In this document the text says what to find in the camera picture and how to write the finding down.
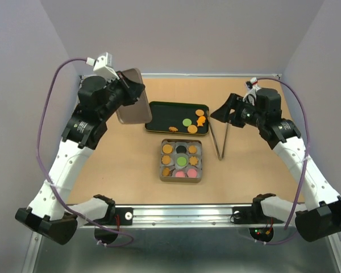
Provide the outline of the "pink round cookie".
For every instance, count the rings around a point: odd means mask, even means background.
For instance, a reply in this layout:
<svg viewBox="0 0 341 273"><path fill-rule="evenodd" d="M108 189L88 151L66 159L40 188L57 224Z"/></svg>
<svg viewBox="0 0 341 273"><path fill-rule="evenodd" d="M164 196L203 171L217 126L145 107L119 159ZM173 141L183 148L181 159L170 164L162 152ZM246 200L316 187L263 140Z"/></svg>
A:
<svg viewBox="0 0 341 273"><path fill-rule="evenodd" d="M184 171L177 171L174 176L177 178L183 178L186 177L186 174Z"/></svg>
<svg viewBox="0 0 341 273"><path fill-rule="evenodd" d="M187 170L187 177L195 179L197 178L197 176L198 176L198 172L196 169L190 168Z"/></svg>

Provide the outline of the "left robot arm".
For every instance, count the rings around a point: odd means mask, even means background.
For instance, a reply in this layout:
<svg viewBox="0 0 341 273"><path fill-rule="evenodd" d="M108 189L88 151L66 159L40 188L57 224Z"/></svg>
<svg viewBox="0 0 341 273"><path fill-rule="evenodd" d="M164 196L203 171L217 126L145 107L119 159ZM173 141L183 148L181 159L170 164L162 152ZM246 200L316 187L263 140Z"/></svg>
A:
<svg viewBox="0 0 341 273"><path fill-rule="evenodd" d="M17 221L59 245L68 243L87 223L103 230L97 237L100 245L109 246L120 234L119 229L105 227L111 222L120 223L113 199L95 195L81 204L66 204L84 164L107 131L107 120L123 108L135 114L137 123L145 123L137 106L147 102L140 71L132 68L117 75L115 80L103 76L83 79L79 102L62 133L56 159L49 171L42 169L42 187L28 207L16 212Z"/></svg>

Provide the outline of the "tin lid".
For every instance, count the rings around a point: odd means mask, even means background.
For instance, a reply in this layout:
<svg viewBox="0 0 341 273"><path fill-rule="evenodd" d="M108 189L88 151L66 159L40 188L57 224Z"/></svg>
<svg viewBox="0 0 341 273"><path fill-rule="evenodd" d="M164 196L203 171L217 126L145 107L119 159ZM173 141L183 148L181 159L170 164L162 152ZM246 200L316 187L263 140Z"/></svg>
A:
<svg viewBox="0 0 341 273"><path fill-rule="evenodd" d="M143 79L139 69L131 68L122 71L123 74L131 81L142 84ZM117 111L118 121L122 124L141 124L152 121L152 113L150 110L146 91L143 90L139 100L129 106L121 106Z"/></svg>

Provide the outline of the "black round cookie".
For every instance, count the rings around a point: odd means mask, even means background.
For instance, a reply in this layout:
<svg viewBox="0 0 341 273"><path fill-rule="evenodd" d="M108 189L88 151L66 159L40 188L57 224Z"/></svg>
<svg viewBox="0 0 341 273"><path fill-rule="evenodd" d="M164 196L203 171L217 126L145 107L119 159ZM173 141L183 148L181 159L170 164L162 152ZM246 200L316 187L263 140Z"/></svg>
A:
<svg viewBox="0 0 341 273"><path fill-rule="evenodd" d="M187 149L186 149L185 146L179 145L179 146L177 146L177 148L176 148L176 152L177 152L178 154L185 154L185 153L187 152Z"/></svg>

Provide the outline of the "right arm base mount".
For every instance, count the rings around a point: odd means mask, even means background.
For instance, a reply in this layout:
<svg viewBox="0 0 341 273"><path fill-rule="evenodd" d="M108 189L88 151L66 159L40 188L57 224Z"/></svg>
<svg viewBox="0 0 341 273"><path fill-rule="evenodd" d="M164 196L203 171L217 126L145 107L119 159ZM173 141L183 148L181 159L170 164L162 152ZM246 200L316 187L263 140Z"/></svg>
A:
<svg viewBox="0 0 341 273"><path fill-rule="evenodd" d="M235 206L232 208L230 221L238 225L252 224L281 224L282 221L276 218L270 218L263 214L261 209L253 206Z"/></svg>

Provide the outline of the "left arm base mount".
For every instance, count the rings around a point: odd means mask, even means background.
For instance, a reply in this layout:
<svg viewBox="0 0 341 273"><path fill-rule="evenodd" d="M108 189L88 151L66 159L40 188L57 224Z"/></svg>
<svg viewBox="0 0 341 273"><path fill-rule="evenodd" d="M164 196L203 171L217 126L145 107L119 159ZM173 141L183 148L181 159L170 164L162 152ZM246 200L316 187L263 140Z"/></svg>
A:
<svg viewBox="0 0 341 273"><path fill-rule="evenodd" d="M108 209L105 216L94 222L102 226L131 226L134 216L134 209L131 206L113 206Z"/></svg>

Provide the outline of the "orange flower cookie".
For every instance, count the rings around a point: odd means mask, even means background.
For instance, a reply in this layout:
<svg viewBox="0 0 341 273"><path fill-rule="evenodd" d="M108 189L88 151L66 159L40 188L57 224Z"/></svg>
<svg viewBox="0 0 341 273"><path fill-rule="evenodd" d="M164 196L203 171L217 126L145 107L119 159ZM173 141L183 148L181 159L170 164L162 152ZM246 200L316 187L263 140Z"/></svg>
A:
<svg viewBox="0 0 341 273"><path fill-rule="evenodd" d="M191 156L189 158L189 164L192 166L196 166L198 164L199 160L196 156Z"/></svg>

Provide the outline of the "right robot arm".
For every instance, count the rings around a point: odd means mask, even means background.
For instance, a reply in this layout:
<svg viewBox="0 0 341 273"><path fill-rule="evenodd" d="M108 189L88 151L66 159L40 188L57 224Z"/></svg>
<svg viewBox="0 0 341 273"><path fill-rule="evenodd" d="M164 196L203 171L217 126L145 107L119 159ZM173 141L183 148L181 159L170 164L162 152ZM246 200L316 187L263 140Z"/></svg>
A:
<svg viewBox="0 0 341 273"><path fill-rule="evenodd" d="M247 215L257 222L274 218L285 224L293 224L307 242L340 232L341 194L328 183L309 156L294 122L282 117L278 91L261 88L254 96L254 102L250 103L232 93L210 116L235 127L250 125L257 128L261 138L298 181L297 191L302 193L304 203L289 202L267 193L253 198Z"/></svg>

